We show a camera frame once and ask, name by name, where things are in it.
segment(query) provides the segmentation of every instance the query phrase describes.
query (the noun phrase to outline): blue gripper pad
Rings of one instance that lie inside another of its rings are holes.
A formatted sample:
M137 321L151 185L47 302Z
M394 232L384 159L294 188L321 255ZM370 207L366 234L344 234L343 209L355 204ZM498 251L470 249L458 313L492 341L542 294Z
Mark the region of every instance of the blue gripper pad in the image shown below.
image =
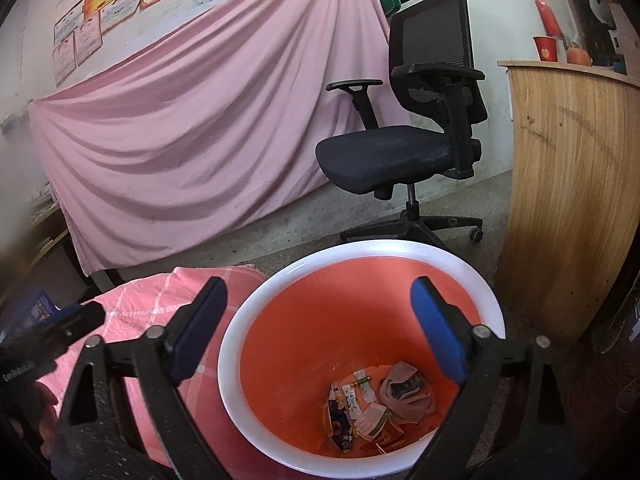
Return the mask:
M467 376L471 324L442 298L426 276L411 286L411 306L445 377L463 384Z
M167 339L172 363L169 376L174 383L189 379L196 372L213 334L226 309L226 285L221 278L210 278L193 303L174 316L167 328L173 332Z

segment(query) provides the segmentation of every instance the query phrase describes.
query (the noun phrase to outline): white wall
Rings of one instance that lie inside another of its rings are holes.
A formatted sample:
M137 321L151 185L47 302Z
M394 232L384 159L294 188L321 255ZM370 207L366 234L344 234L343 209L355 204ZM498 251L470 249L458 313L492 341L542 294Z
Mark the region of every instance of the white wall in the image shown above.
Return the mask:
M52 14L59 1L18 0L0 27L0 120L5 115L20 111L29 99L56 91L51 69ZM570 36L574 25L566 0L546 1ZM417 191L422 200L441 196L512 167L513 130L507 79L504 69L496 62L500 59L537 59L532 37L544 34L534 0L468 2L476 68L486 74L481 91L489 120L474 127L475 136L482 141L483 155L476 165L474 179L458 182L437 176L420 184ZM191 0L164 0L139 12L139 15L108 32L104 46L63 85L75 83L106 68L127 44L148 31L160 18L192 5ZM418 120L417 124L427 123ZM391 202L380 202L372 196L356 197L325 186L255 226L243 229L244 232L249 229L260 233L260 243L247 244L243 242L245 238L233 238L233 235L224 237L225 250L218 255L218 261L223 254L225 263L233 263L321 237L398 211L405 200L401 189L396 191ZM461 204L460 213L465 212L464 204Z

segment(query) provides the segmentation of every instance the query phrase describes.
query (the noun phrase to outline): chair base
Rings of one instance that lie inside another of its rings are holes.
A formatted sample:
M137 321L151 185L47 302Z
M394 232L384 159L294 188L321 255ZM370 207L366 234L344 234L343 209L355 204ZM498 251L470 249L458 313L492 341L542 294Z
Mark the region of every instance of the chair base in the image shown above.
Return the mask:
M420 216L419 204L407 203L407 209L400 213L400 218L377 224L356 227L340 233L343 242L352 238L389 237L395 240L410 240L438 247L445 251L449 248L440 240L434 231L455 227L473 227L469 237L475 243L482 239L482 219L467 216Z

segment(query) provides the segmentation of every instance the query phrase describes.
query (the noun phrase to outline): pink sheet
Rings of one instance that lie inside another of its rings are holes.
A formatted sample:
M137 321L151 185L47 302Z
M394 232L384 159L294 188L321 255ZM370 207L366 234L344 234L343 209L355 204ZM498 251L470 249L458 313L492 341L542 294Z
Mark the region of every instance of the pink sheet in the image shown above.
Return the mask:
M378 0L230 0L33 102L84 272L186 250L324 184L316 144L362 127L324 87L386 82L387 59ZM408 123L388 84L370 94L381 124Z
M154 324L166 325L176 310L190 303L211 276L225 280L228 289L226 312L216 329L195 375L178 390L207 443L235 480L304 480L311 477L274 462L253 447L226 414L218 389L218 353L226 327L244 300L265 280L253 267L183 269L134 280L98 296L107 316L93 333L107 342L139 337ZM58 370L41 379L59 399L64 397L82 343L75 343L58 359ZM166 466L168 461L149 419L136 380L126 379L134 417L149 456Z

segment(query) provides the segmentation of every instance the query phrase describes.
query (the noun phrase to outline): office chair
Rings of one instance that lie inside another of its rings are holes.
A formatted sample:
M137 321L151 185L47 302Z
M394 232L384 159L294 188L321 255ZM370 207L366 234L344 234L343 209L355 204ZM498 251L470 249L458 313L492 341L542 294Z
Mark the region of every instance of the office chair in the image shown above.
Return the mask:
M322 140L316 158L322 172L337 187L354 194L373 192L391 200L395 184L408 190L400 218L344 231L343 241L357 237L387 237L423 242L442 249L433 231L472 226L469 237L482 239L482 220L461 216L420 216L415 184L436 174L463 180L474 176L480 141L471 125L487 119L478 88L484 74L473 68L471 31L466 0L423 0L395 14L389 39L392 91L406 110L431 118L444 134L414 126L380 128L371 106L369 86L377 79L331 83L351 96L366 128Z

